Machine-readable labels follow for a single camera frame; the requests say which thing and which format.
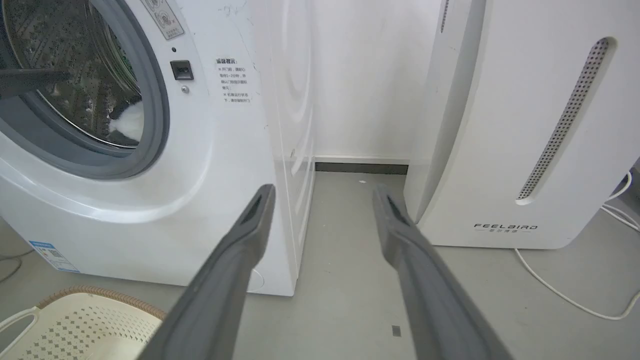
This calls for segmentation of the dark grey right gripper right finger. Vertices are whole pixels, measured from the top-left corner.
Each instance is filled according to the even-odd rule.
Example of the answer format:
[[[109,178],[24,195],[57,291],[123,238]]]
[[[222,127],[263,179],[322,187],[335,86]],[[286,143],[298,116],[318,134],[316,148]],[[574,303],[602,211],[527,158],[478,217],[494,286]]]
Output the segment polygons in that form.
[[[385,184],[372,196],[384,259],[395,269],[419,360],[511,360],[512,354]]]

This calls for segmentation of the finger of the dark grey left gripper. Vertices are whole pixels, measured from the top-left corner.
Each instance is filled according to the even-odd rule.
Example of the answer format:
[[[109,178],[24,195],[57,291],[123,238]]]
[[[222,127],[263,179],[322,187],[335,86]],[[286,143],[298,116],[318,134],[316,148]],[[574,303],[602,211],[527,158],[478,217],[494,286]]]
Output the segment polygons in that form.
[[[263,259],[276,189],[263,184],[190,281],[140,360],[231,360],[250,276]]]

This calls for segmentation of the dark grey pointed right gripper left finger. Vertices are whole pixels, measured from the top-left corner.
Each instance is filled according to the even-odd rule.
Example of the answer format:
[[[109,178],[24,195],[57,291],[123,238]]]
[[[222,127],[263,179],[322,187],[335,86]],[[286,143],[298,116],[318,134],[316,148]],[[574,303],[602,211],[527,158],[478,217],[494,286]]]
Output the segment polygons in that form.
[[[64,82],[71,73],[56,69],[2,69],[0,71],[0,98],[20,96],[50,84]]]

